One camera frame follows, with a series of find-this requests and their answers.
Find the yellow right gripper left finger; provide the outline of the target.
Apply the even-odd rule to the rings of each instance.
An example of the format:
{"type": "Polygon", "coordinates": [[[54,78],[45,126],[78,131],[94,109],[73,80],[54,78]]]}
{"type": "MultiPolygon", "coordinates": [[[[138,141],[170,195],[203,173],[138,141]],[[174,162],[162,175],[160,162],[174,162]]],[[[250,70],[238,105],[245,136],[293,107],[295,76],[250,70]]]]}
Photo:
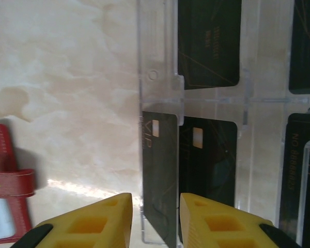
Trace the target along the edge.
{"type": "Polygon", "coordinates": [[[39,223],[14,247],[129,247],[131,193],[120,193],[39,223]]]}

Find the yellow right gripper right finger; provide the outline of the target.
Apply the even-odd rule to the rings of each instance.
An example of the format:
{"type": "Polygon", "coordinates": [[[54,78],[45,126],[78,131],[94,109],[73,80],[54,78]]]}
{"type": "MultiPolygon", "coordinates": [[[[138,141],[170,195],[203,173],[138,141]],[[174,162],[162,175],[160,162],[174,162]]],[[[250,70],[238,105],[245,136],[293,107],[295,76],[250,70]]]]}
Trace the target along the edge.
{"type": "Polygon", "coordinates": [[[192,193],[179,216],[184,247],[299,247],[271,221],[192,193]]]}

